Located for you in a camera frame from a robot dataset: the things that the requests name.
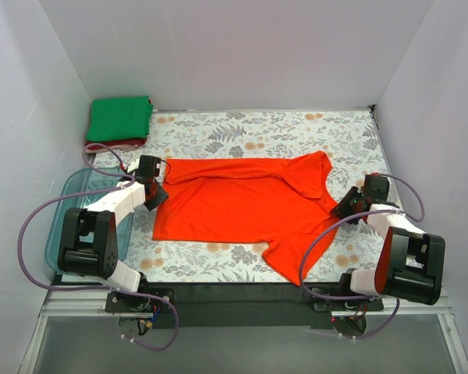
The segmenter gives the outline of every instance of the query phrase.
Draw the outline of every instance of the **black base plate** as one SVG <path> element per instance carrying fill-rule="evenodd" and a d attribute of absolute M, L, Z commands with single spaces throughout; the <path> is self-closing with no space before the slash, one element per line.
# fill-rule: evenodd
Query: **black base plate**
<path fill-rule="evenodd" d="M 334 289 L 338 283 L 308 286 Z M 152 295 L 166 295 L 170 298 L 180 315 L 182 327 L 310 326 L 315 329 L 333 329 L 331 311 L 343 310 L 342 306 L 331 305 L 326 310 L 316 312 L 314 300 L 304 296 L 301 288 L 288 283 L 167 283 L 152 284 L 147 291 Z M 142 298 L 133 298 L 130 302 L 125 300 L 124 295 L 111 293 L 105 311 L 137 314 L 147 303 L 145 301 L 142 305 L 142 302 Z M 381 301 L 371 308 L 381 310 Z M 162 312 L 153 328 L 173 328 L 173 315 L 167 309 Z"/>

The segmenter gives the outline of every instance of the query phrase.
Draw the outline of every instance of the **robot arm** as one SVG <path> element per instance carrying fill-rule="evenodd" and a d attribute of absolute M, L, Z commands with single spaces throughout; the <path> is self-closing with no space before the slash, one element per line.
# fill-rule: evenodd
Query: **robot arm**
<path fill-rule="evenodd" d="M 338 218 L 375 210 L 397 210 L 386 201 L 386 177 L 366 175 L 364 187 L 353 187 L 332 213 Z M 445 242 L 411 224 L 402 213 L 378 213 L 366 222 L 385 240 L 374 269 L 349 269 L 340 279 L 344 295 L 391 295 L 433 305 L 441 292 Z"/>
<path fill-rule="evenodd" d="M 161 159 L 157 157 L 140 156 L 126 171 L 135 173 L 136 181 L 132 185 L 110 192 L 85 208 L 66 211 L 58 254 L 60 270 L 96 277 L 112 288 L 138 290 L 145 278 L 118 260 L 116 227 L 139 205 L 153 210 L 168 198 L 156 181 L 160 165 Z M 124 186 L 128 181 L 123 177 L 117 186 Z"/>

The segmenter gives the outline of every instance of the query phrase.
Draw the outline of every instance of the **leaf pattern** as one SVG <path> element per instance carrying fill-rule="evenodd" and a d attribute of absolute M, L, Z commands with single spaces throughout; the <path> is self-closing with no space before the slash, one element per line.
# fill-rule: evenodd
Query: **leaf pattern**
<path fill-rule="evenodd" d="M 147 144 L 121 152 L 128 163 L 141 154 L 176 158 L 298 157 L 323 150 L 333 165 L 328 191 L 340 200 L 364 173 L 388 171 L 368 111 L 154 113 Z M 98 153 L 96 167 L 114 167 Z M 399 203 L 395 185 L 389 200 Z M 135 209 L 125 263 L 155 282 L 283 282 L 250 244 L 152 240 L 156 210 Z M 383 240 L 363 221 L 340 227 L 308 281 L 337 281 L 348 267 L 370 269 Z"/>
<path fill-rule="evenodd" d="M 241 127 L 239 124 L 237 126 L 228 124 L 227 126 L 220 126 L 213 130 L 208 139 L 218 140 L 220 142 L 229 142 L 231 139 L 235 139 L 238 136 L 243 136 L 246 134 L 244 127 Z"/>
<path fill-rule="evenodd" d="M 244 152 L 240 146 L 233 146 L 229 151 L 229 155 L 234 158 L 241 158 L 244 155 Z"/>

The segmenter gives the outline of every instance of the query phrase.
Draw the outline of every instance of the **t-shirt sleeve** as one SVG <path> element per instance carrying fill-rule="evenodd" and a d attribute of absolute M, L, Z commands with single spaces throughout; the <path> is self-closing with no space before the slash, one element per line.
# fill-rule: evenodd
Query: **t-shirt sleeve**
<path fill-rule="evenodd" d="M 326 228 L 334 223 L 334 221 L 336 220 L 328 220 Z M 303 279 L 307 277 L 312 266 L 326 252 L 334 240 L 337 230 L 335 229 L 328 233 L 314 246 L 303 267 Z M 309 246 L 317 237 L 318 235 L 304 233 L 277 235 L 267 239 L 269 248 L 265 250 L 262 256 L 272 269 L 280 273 L 291 283 L 300 286 L 300 279 L 298 277 L 300 262 Z"/>

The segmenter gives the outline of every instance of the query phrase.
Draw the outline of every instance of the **folded cloth stack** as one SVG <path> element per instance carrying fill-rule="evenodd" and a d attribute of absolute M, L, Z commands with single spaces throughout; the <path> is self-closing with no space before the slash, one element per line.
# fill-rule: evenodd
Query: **folded cloth stack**
<path fill-rule="evenodd" d="M 94 100 L 85 144 L 103 143 L 112 149 L 134 150 L 146 143 L 152 111 L 148 96 Z M 105 148 L 94 146 L 88 153 L 104 151 Z"/>

